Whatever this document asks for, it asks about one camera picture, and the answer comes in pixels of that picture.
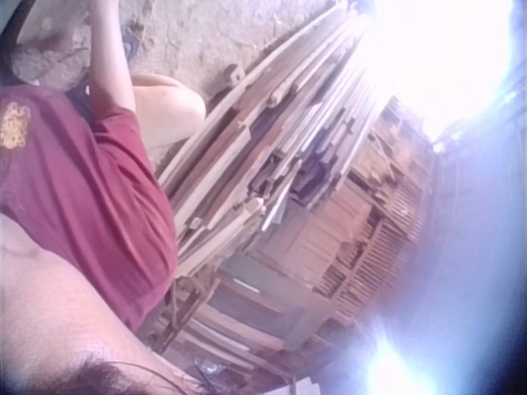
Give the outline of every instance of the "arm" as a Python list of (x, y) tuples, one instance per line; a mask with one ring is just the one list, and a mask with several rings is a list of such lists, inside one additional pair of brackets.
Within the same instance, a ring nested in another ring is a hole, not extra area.
[(96, 119), (113, 107), (135, 112), (132, 79), (119, 24), (119, 0), (90, 0), (90, 102)]

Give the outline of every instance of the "black hair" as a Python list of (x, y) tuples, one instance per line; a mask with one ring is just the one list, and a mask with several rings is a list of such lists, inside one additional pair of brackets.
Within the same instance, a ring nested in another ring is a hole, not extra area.
[[(133, 382), (121, 372), (119, 365), (132, 364), (87, 361), (69, 376), (53, 382), (43, 382), (31, 388), (26, 387), (23, 383), (10, 382), (3, 374), (0, 378), (0, 393), (2, 395), (155, 395), (155, 390), (151, 387), (147, 388), (148, 383)], [(163, 388), (173, 389), (174, 395), (191, 395), (178, 384), (157, 372), (142, 366), (133, 366), (159, 377), (166, 383)]]

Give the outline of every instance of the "red shirt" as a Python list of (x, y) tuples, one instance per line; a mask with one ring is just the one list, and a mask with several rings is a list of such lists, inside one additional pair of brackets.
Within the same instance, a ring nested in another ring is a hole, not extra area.
[(170, 204), (126, 109), (90, 128), (63, 94), (2, 89), (0, 208), (80, 270), (131, 329), (175, 278)]

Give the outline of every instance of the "stack of lumber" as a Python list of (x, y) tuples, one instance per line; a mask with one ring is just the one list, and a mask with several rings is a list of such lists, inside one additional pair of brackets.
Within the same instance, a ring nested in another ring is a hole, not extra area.
[(208, 115), (160, 177), (180, 273), (338, 189), (389, 100), (371, 63), (371, 19), (337, 3), (275, 49)]

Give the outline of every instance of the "concrete floor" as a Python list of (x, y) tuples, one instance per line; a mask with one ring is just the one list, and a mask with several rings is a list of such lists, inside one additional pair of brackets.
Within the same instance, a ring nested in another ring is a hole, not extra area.
[[(226, 87), (222, 73), (231, 63), (250, 70), (266, 52), (313, 19), (326, 0), (126, 0), (121, 19), (142, 37), (133, 72), (174, 77), (206, 101)], [(86, 6), (86, 0), (79, 1)], [(88, 20), (72, 35), (66, 53), (30, 52), (14, 68), (27, 81), (66, 89), (86, 72)], [(151, 153), (159, 165), (166, 149)]]

